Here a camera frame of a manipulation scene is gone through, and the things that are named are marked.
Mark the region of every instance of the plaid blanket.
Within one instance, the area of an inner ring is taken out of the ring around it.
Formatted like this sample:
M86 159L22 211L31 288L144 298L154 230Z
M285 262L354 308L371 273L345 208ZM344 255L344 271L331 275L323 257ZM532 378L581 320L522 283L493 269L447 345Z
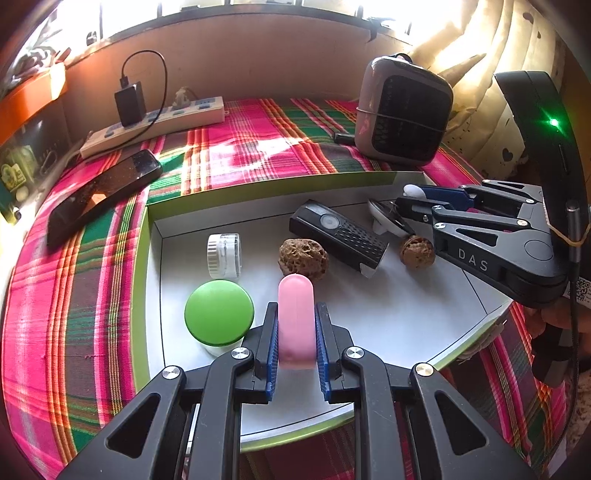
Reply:
M332 134L353 132L355 104L229 102L219 125L158 137L82 162L50 193L15 267L2 332L2 389L10 428L41 474L53 479L134 396L130 308L134 252L145 205L261 180L389 170ZM59 251L45 248L48 213L121 158L149 148L164 174L89 224ZM444 147L424 171L439 185L478 181ZM446 369L448 379L535 469L564 422L564 391L531 374L519 305L489 348ZM305 456L308 462L300 462ZM241 457L241 477L353 478L352 426Z

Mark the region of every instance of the white power strip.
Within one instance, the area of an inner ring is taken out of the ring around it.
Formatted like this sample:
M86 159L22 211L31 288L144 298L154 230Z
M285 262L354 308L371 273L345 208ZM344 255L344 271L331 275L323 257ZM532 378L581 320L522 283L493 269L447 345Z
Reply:
M154 110L146 114L144 119L137 124L123 127L121 123L118 123L100 132L93 133L80 149L82 158L89 158L98 152L116 148L145 129L157 114L158 111ZM187 107L177 110L173 110L172 107L164 108L154 125L135 141L141 142L149 138L159 137L160 135L202 127L203 125L218 124L223 121L224 106L222 97L195 100Z

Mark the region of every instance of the curtain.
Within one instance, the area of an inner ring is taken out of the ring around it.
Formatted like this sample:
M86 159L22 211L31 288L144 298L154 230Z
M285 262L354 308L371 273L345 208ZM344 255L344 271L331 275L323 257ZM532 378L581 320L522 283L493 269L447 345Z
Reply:
M411 57L453 86L444 143L486 178L505 180L528 157L493 74L543 70L559 89L566 48L526 0L462 0L461 7Z

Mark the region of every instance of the dried walnut shell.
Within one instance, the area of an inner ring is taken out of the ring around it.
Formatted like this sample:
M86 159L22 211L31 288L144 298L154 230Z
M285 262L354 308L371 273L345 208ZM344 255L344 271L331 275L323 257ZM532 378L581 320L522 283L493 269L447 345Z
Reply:
M320 280L329 267L322 246L307 238L288 239L279 249L279 267L284 275L299 273L310 281Z
M400 246L400 260L409 268L430 267L435 262L435 249L426 238L413 235Z

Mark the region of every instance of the human hand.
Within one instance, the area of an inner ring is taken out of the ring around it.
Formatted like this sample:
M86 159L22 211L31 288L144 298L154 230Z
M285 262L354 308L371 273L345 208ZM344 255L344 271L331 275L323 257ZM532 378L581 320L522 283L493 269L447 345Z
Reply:
M579 353L582 355L591 355L591 310L579 305L577 310L579 314L579 333L581 336ZM551 306L545 309L536 310L524 307L525 328L532 338L536 338L544 333L546 323L555 327L570 330L570 300L560 297Z

